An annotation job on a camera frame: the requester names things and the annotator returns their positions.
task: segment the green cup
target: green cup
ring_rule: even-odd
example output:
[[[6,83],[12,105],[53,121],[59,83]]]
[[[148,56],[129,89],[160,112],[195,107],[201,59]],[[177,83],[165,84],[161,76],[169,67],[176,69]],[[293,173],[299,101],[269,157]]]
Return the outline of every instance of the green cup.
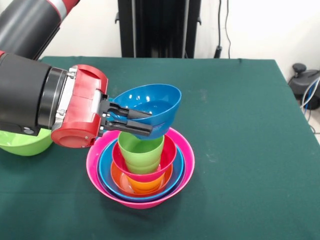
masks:
[[[131,133],[121,132],[118,143],[131,173],[150,174],[156,171],[160,164],[165,136],[153,140],[140,140]]]

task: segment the bowl rim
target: bowl rim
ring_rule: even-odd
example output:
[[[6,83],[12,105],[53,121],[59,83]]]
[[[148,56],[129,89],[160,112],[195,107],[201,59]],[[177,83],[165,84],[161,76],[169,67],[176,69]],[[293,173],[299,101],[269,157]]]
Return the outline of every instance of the bowl rim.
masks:
[[[124,94],[126,94],[126,93],[128,93],[128,92],[130,92],[130,91],[133,91],[133,90],[135,90],[135,89],[145,88],[145,87],[149,87],[149,86],[157,86],[157,85],[158,85],[158,86],[159,86],[159,85],[167,86],[167,87],[176,89],[176,90],[178,91],[178,93],[179,93],[179,99],[176,101],[176,103],[175,103],[172,107],[170,107],[169,109],[167,109],[167,110],[165,110],[165,111],[163,111],[163,112],[161,112],[161,113],[158,113],[158,114],[152,115],[152,116],[148,116],[148,117],[136,118],[136,119],[134,119],[134,120],[135,120],[135,121],[143,121],[143,120],[146,120],[146,119],[153,119],[153,118],[155,118],[155,117],[158,117],[159,115],[163,115],[163,114],[169,112],[170,110],[174,109],[174,108],[181,102],[182,93],[181,93],[181,91],[180,91],[179,88],[177,88],[176,86],[173,86],[173,85],[171,85],[171,84],[165,84],[165,83],[146,84],[146,85],[137,86],[137,87],[131,88],[131,89],[127,90],[127,91],[124,91],[124,92],[121,93],[120,95],[114,97],[112,101],[113,101],[113,102],[116,102],[116,100],[117,100],[118,98],[120,98],[120,96],[122,96],[122,95],[124,95]]]
[[[175,159],[177,157],[177,154],[178,154],[178,149],[177,149],[177,145],[175,144],[175,142],[167,134],[165,134],[163,136],[163,140],[164,140],[163,149],[165,149],[165,145],[166,144],[173,144],[175,146],[173,158],[171,159],[171,161],[169,162],[169,164],[167,166],[165,166],[164,168],[161,169],[161,171],[163,171],[163,173],[164,173],[170,167],[170,165],[173,164],[173,162],[175,161]],[[151,178],[151,177],[159,174],[160,171],[155,171],[155,172],[151,172],[151,173],[148,173],[148,174],[135,174],[135,173],[129,172],[129,171],[123,169],[122,167],[120,167],[117,164],[117,161],[115,161],[115,159],[114,159],[114,152],[115,152],[115,149],[116,149],[117,145],[119,146],[119,151],[120,151],[120,144],[119,144],[118,140],[116,141],[116,143],[114,144],[114,146],[112,148],[112,160],[114,161],[114,163],[118,167],[118,169],[120,169],[125,175],[127,175],[130,178],[132,178],[133,180],[136,180],[134,178]]]
[[[44,129],[44,128],[41,128],[40,131],[46,131],[47,134],[43,134],[43,136],[39,137],[38,136],[26,136],[26,137],[34,137],[35,140],[34,141],[31,141],[31,142],[28,142],[28,143],[23,143],[23,144],[18,144],[18,145],[6,145],[6,144],[2,144],[0,142],[0,147],[5,147],[5,148],[18,148],[18,147],[25,147],[25,146],[29,146],[29,145],[32,145],[32,144],[35,144],[35,143],[38,143],[40,142],[41,140],[49,137],[51,135],[51,131],[49,129]],[[14,133],[14,132],[8,132],[9,134],[16,134],[16,135],[23,135],[23,134],[19,134],[19,133]]]

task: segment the black robot arm segment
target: black robot arm segment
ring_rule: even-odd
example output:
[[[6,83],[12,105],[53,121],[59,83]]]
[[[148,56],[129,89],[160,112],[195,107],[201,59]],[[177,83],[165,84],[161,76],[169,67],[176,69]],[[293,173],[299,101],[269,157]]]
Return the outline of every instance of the black robot arm segment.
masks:
[[[0,15],[0,50],[37,60],[80,0],[13,0]]]
[[[0,130],[38,135],[50,129],[67,71],[13,54],[0,57]]]

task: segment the green tablecloth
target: green tablecloth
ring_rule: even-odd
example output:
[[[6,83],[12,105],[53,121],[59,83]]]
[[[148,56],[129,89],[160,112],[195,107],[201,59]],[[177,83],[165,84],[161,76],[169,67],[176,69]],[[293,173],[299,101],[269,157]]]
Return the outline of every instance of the green tablecloth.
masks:
[[[111,97],[150,83],[179,87],[173,127],[192,145],[195,171],[177,196],[136,210],[94,188],[87,149],[0,151],[0,239],[320,239],[319,144],[273,60],[43,61],[101,69]]]

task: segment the black stand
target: black stand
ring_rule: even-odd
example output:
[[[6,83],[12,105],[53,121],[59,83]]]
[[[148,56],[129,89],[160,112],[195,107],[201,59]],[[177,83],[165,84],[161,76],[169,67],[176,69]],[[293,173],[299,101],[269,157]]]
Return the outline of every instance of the black stand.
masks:
[[[122,57],[193,58],[201,0],[118,0]]]

